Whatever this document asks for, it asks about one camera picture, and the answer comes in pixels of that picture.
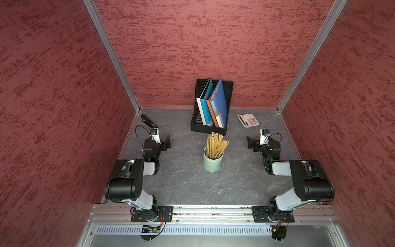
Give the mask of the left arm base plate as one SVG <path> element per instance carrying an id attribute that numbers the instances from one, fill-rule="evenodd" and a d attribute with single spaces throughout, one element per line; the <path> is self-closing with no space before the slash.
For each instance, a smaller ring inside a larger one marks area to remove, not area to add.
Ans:
<path id="1" fill-rule="evenodd" d="M 172 221 L 173 206 L 155 206 L 151 210 L 141 210 L 133 208 L 131 222 L 140 223 L 168 223 Z"/>

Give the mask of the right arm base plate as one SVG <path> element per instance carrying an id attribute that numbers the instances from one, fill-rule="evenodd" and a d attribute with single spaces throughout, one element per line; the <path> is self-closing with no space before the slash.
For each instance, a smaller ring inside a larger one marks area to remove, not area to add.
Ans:
<path id="1" fill-rule="evenodd" d="M 255 223 L 294 223 L 292 211 L 270 209 L 268 206 L 252 206 L 252 215 Z"/>

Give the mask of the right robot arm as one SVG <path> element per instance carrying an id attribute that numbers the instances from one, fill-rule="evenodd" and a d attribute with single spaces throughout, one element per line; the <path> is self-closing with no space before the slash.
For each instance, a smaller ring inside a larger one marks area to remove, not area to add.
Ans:
<path id="1" fill-rule="evenodd" d="M 272 176 L 290 177 L 292 188 L 270 199 L 266 211 L 277 220 L 295 208 L 312 202 L 330 202 L 335 189 L 318 160 L 281 160 L 281 144 L 270 136 L 263 143 L 247 137 L 248 148 L 260 152 L 264 170 Z"/>

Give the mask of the green metal cup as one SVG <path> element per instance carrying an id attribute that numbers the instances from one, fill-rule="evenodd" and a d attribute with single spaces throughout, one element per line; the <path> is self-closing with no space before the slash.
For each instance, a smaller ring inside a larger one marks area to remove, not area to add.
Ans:
<path id="1" fill-rule="evenodd" d="M 208 171 L 208 172 L 216 172 L 220 169 L 221 164 L 222 164 L 222 159 L 224 154 L 222 154 L 219 158 L 217 159 L 210 159 L 207 155 L 207 146 L 204 149 L 203 152 L 203 165 L 204 168 Z"/>

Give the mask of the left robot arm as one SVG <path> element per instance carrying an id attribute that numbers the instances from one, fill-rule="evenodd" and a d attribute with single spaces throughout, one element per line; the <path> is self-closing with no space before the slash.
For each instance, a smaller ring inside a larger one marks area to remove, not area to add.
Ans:
<path id="1" fill-rule="evenodd" d="M 149 138 L 143 144 L 141 159 L 117 160 L 105 187 L 105 198 L 115 203 L 128 203 L 143 216 L 156 218 L 159 213 L 157 200 L 143 190 L 143 179 L 158 173 L 159 156 L 170 148 L 170 136 L 163 142 Z"/>

